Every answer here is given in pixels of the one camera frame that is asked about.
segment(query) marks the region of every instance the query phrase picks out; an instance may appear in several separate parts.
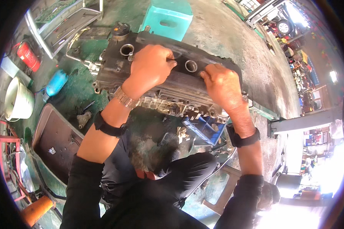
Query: blue plastic container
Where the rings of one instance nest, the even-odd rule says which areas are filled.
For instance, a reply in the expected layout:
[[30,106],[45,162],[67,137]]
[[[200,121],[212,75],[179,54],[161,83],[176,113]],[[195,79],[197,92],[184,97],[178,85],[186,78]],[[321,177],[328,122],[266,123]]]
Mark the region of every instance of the blue plastic container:
[[192,19],[186,0],[151,0],[139,32],[150,25],[150,33],[182,41]]
[[51,96],[59,93],[61,88],[67,82],[68,78],[69,76],[62,69],[55,72],[54,76],[46,86],[45,94],[43,95],[43,101],[46,102]]
[[[195,119],[193,122],[189,120],[188,117],[184,117],[182,123],[193,132],[195,132],[199,137],[201,137],[206,143],[211,145],[216,145],[221,134],[224,131],[225,124],[215,122],[215,119],[211,118],[210,116],[207,117],[199,117]],[[217,125],[218,131],[215,131],[212,127],[212,124]]]

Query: white bucket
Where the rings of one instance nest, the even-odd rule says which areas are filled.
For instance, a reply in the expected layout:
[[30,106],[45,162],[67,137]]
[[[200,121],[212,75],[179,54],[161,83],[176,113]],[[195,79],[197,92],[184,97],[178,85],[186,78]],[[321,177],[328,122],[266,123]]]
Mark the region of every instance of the white bucket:
[[15,77],[9,84],[5,95],[5,118],[27,119],[31,117],[34,108],[34,95],[26,88],[20,78]]

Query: red fire extinguisher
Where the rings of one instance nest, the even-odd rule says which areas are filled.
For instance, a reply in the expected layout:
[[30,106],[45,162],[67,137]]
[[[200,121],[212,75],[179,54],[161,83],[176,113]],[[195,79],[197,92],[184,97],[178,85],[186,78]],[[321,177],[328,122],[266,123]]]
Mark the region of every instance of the red fire extinguisher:
[[32,51],[32,49],[29,47],[28,42],[22,41],[18,45],[18,51],[16,52],[17,55],[30,69],[32,69],[32,71],[36,72],[40,67],[41,63]]

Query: wheel rim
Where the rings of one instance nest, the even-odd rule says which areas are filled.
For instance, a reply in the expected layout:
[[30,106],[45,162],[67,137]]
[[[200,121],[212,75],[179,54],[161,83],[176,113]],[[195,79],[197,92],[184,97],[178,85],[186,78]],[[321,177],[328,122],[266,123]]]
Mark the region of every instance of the wheel rim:
[[286,23],[280,23],[278,29],[282,33],[287,33],[289,31],[289,26]]

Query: metal watch band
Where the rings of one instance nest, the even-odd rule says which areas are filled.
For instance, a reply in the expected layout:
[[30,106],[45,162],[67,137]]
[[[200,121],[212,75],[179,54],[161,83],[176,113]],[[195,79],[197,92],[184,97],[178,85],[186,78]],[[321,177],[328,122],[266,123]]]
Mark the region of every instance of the metal watch band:
[[125,124],[122,124],[120,128],[110,126],[105,122],[103,117],[101,116],[101,112],[99,111],[96,114],[95,120],[94,120],[94,127],[96,130],[100,130],[103,133],[110,135],[110,136],[115,136],[118,139],[125,133],[127,127]]
[[140,102],[140,99],[133,100],[132,98],[129,98],[127,95],[125,95],[121,87],[119,87],[116,90],[114,98],[116,98],[125,107],[131,108],[131,109],[134,109],[135,107],[137,107],[137,105]]
[[260,131],[257,128],[255,128],[255,129],[256,129],[256,131],[255,131],[255,133],[252,136],[247,137],[245,139],[242,139],[234,131],[234,128],[233,128],[232,124],[228,124],[227,125],[227,131],[228,131],[229,138],[231,139],[232,145],[234,147],[237,147],[237,148],[241,148],[242,146],[245,146],[245,145],[252,145],[253,143],[255,143],[258,140],[260,140]]

